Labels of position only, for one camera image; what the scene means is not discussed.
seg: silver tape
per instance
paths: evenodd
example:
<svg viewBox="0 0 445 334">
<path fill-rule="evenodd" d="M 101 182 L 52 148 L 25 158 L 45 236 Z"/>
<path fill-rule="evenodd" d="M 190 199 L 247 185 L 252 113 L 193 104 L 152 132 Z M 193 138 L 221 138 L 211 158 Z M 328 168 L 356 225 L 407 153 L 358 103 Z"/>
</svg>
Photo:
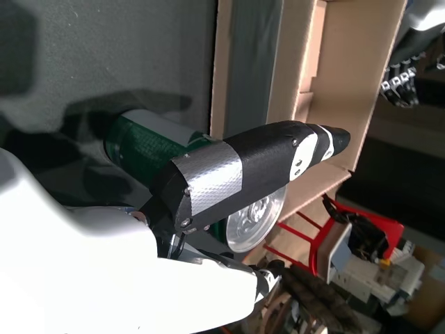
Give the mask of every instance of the silver tape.
<svg viewBox="0 0 445 334">
<path fill-rule="evenodd" d="M 172 161 L 187 181 L 193 216 L 242 189 L 243 164 L 238 153 L 224 141 Z"/>
</svg>

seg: can lid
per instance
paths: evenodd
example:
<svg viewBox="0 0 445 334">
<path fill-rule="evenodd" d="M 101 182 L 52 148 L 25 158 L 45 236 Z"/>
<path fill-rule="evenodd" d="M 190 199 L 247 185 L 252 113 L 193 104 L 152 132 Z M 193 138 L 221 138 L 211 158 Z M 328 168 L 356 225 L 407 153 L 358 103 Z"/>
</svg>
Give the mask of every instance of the can lid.
<svg viewBox="0 0 445 334">
<path fill-rule="evenodd" d="M 286 187 L 227 218 L 227 245 L 236 253 L 250 251 L 269 233 L 283 208 Z"/>
</svg>

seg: green can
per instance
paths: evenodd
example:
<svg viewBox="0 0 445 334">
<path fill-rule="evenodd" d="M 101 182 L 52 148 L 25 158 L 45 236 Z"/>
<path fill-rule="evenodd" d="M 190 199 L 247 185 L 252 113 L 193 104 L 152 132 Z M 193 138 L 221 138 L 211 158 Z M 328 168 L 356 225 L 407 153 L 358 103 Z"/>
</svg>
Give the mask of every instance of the green can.
<svg viewBox="0 0 445 334">
<path fill-rule="evenodd" d="M 214 141 L 206 134 L 138 109 L 123 113 L 111 125 L 104 146 L 114 164 L 149 187 L 169 160 Z M 209 232 L 232 251 L 247 252 L 259 244 L 275 224 L 285 194 L 286 187 L 281 188 L 213 224 Z"/>
<path fill-rule="evenodd" d="M 111 125 L 105 151 L 115 165 L 149 187 L 169 160 L 210 143 L 206 134 L 138 109 L 123 113 Z"/>
</svg>

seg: robotic hand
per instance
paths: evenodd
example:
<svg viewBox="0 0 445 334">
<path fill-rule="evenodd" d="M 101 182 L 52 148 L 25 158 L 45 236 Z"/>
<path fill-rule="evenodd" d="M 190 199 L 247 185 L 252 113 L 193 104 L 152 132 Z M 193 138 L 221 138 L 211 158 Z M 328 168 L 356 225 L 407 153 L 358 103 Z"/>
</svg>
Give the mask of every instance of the robotic hand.
<svg viewBox="0 0 445 334">
<path fill-rule="evenodd" d="M 0 333 L 195 333 L 247 317 L 279 273 L 186 243 L 168 259 L 171 236 L 261 199 L 349 138 L 288 121 L 177 157 L 150 187 L 147 221 L 68 210 L 0 149 Z"/>
</svg>

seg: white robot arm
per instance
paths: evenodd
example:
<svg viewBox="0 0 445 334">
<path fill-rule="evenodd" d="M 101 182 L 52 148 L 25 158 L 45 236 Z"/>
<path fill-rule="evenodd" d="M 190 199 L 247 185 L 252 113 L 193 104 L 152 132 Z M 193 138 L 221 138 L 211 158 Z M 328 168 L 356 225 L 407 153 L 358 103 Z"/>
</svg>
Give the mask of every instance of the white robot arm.
<svg viewBox="0 0 445 334">
<path fill-rule="evenodd" d="M 116 208 L 66 210 L 2 149 L 0 254 L 0 333 L 195 333 L 263 296 L 258 273 L 189 245 L 158 258 L 152 231 Z"/>
</svg>

